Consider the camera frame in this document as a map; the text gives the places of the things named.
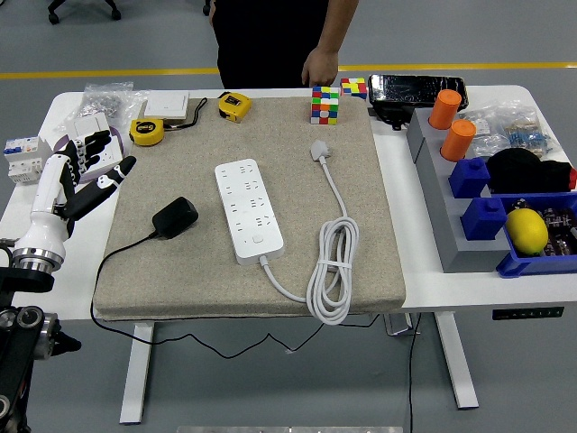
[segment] white power cord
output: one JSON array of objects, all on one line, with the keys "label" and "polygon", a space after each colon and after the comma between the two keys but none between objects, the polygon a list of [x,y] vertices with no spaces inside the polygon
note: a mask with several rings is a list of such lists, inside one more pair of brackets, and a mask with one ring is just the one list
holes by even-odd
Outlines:
[{"label": "white power cord", "polygon": [[[326,165],[325,158],[330,156],[326,143],[316,140],[310,151],[313,160],[320,162],[323,167],[328,183],[339,202],[343,216],[335,221],[327,221],[321,227],[318,236],[318,261],[308,282],[307,296],[301,298],[284,289],[272,275],[266,256],[261,256],[259,260],[270,282],[281,294],[296,302],[306,303],[313,317],[318,318],[323,323],[338,325],[346,318],[351,307],[353,260],[359,245],[360,232],[357,223],[347,216],[343,199]],[[336,257],[335,260],[331,260],[335,240],[337,240]],[[327,286],[326,279],[329,272],[333,272],[334,276]],[[339,283],[341,290],[338,300],[331,300],[329,294]]]}]

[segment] wire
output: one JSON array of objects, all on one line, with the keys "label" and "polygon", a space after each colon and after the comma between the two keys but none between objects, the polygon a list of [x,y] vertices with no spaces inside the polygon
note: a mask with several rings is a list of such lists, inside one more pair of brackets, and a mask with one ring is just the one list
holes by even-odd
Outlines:
[{"label": "wire", "polygon": [[[316,267],[308,281],[307,295],[301,298],[286,290],[274,278],[270,271],[269,262],[266,255],[259,258],[261,267],[270,279],[272,285],[282,295],[296,302],[307,304],[311,315],[318,318],[327,325],[339,325],[346,318],[351,307],[351,298],[353,294],[353,260],[359,246],[360,230],[354,219],[349,218],[344,206],[343,198],[334,184],[331,173],[326,165],[326,159],[329,155],[326,143],[316,141],[311,148],[313,160],[320,162],[326,179],[328,180],[334,195],[336,196],[343,216],[335,221],[327,221],[321,227],[318,235],[318,260]],[[336,258],[331,260],[336,246]],[[329,272],[334,272],[334,276],[326,285]],[[329,294],[340,283],[340,292],[338,300],[329,298]]]},{"label": "wire", "polygon": [[[136,245],[142,244],[145,241],[148,241],[149,239],[153,239],[154,237],[156,237],[158,235],[158,233],[155,231],[153,233],[151,233],[150,235],[146,236],[145,238],[141,239],[138,242],[135,242],[133,244],[124,246],[122,248],[119,248],[115,251],[112,251],[110,254],[108,254],[104,259],[102,259],[102,262],[100,263],[100,266],[98,266],[98,271],[96,272],[96,282],[95,282],[95,288],[94,288],[94,292],[93,292],[93,300],[90,302],[90,317],[92,318],[92,321],[94,322],[95,325],[97,325],[98,327],[100,327],[101,329],[104,329],[105,331],[109,331],[109,332],[114,332],[115,334],[119,334],[121,336],[127,336],[129,338],[131,338],[132,340],[138,341],[140,343],[144,343],[145,345],[163,345],[165,343],[168,342],[172,342],[172,341],[179,341],[179,340],[183,340],[184,338],[187,337],[191,337],[193,338],[195,341],[197,341],[197,343],[199,343],[200,345],[206,347],[207,349],[212,350],[213,352],[215,352],[217,355],[221,356],[224,359],[233,359],[237,356],[240,356],[242,354],[244,354],[245,352],[253,349],[254,347],[256,347],[257,345],[260,345],[262,343],[264,343],[267,339],[272,339],[273,341],[277,342],[278,344],[282,345],[283,347],[285,347],[287,350],[289,350],[290,352],[296,352],[297,350],[299,350],[300,348],[302,348],[306,343],[308,343],[314,336],[316,336],[316,334],[318,334],[320,332],[320,330],[323,328],[323,326],[325,325],[324,323],[322,323],[317,329],[316,331],[311,334],[305,341],[303,341],[300,345],[298,345],[297,347],[290,347],[289,345],[283,343],[281,340],[279,340],[278,338],[276,338],[273,334],[271,334],[270,332],[267,333],[267,335],[261,339],[260,341],[258,341],[257,343],[254,343],[253,345],[249,345],[248,347],[244,348],[243,350],[241,350],[240,352],[234,354],[234,355],[224,355],[223,353],[221,353],[219,350],[217,350],[216,348],[212,347],[211,345],[203,342],[202,340],[200,340],[197,336],[193,335],[193,334],[185,334],[183,336],[178,336],[175,338],[165,338],[164,340],[161,341],[147,341],[144,340],[142,338],[139,338],[137,336],[134,336],[132,334],[129,334],[128,332],[124,332],[121,331],[120,329],[114,329],[113,327],[107,327],[105,325],[103,325],[102,323],[100,323],[98,321],[98,319],[96,318],[95,314],[94,314],[94,293],[96,292],[96,286],[98,284],[98,279],[100,278],[100,272],[102,271],[106,261],[112,257],[113,255],[120,253],[122,251],[126,251],[129,248],[133,248]],[[379,317],[379,315],[377,315],[372,322],[369,325],[345,325],[342,324],[341,326],[343,327],[372,327],[372,325],[375,323],[375,321],[377,320],[377,318]]]},{"label": "wire", "polygon": [[14,257],[12,256],[12,251],[7,246],[0,245],[0,250],[4,251],[8,255],[8,267],[12,268],[14,265]]},{"label": "wire", "polygon": [[194,126],[195,124],[197,124],[198,114],[200,113],[200,109],[206,105],[207,101],[208,101],[208,99],[206,99],[205,97],[203,97],[200,100],[200,102],[197,105],[197,108],[195,108],[195,116],[192,119],[192,122],[190,124],[164,124],[164,130],[165,131],[177,131],[178,129],[189,128],[190,126]]},{"label": "wire", "polygon": [[417,339],[418,325],[421,323],[421,313],[418,314],[417,325],[411,341],[411,350],[408,352],[408,407],[410,410],[409,433],[413,433],[413,349]]}]

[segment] gray floor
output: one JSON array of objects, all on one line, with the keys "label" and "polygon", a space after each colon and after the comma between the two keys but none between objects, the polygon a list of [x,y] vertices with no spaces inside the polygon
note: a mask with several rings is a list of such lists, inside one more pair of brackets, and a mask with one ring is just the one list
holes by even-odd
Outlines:
[{"label": "gray floor", "polygon": [[[48,1],[0,7],[0,73],[214,67],[216,46],[199,0],[118,0],[121,22],[97,0],[70,0],[51,26]],[[577,61],[577,4],[554,0],[362,0],[341,63]],[[397,73],[427,73],[395,71]],[[577,161],[573,69],[435,70],[469,85],[528,88]],[[347,73],[368,76],[371,72]],[[132,80],[135,88],[219,88],[218,76],[0,79],[0,143],[35,135],[51,100],[87,82]],[[12,191],[0,162],[0,208]],[[432,315],[414,361],[415,432],[574,431],[575,307],[562,318],[493,322],[490,311],[457,314],[481,407],[455,409]],[[355,318],[366,323],[369,318]],[[174,432],[180,425],[408,426],[410,340],[371,328],[324,328],[301,351],[272,341],[230,361],[191,339],[153,349],[143,422],[118,426],[130,341],[84,321],[64,323],[83,349],[37,363],[29,407],[35,432]],[[193,332],[232,354],[271,332],[298,345],[308,318],[198,320],[161,324],[157,337]]]}]

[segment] blue container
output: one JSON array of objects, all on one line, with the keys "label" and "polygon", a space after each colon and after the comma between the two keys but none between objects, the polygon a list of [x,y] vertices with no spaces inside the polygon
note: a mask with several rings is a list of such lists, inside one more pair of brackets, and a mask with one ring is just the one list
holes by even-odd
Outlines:
[{"label": "blue container", "polygon": [[[577,215],[577,193],[560,192],[552,194],[503,194],[493,195],[499,198],[506,210],[510,210],[513,203],[524,198],[534,210],[571,209]],[[515,278],[522,275],[542,275],[548,273],[577,272],[577,255],[557,255],[546,257],[519,257],[505,229],[511,252],[497,266],[497,272],[502,278]]]},{"label": "blue container", "polygon": [[498,198],[476,197],[461,216],[468,241],[491,241],[507,222],[507,212]]},{"label": "blue container", "polygon": [[480,197],[490,175],[482,158],[459,160],[449,176],[449,184],[455,198]]}]

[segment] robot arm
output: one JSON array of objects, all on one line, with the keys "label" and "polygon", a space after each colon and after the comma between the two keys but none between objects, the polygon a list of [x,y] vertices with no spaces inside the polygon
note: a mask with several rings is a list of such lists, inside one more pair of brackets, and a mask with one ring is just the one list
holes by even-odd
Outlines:
[{"label": "robot arm", "polygon": [[108,143],[108,131],[79,137],[46,161],[32,204],[31,226],[15,243],[11,265],[0,268],[0,433],[30,433],[26,407],[33,361],[81,346],[61,332],[56,314],[11,304],[17,291],[51,290],[51,273],[64,262],[63,244],[72,235],[74,222],[109,198],[136,163],[129,156],[76,192],[80,175],[98,161]]}]

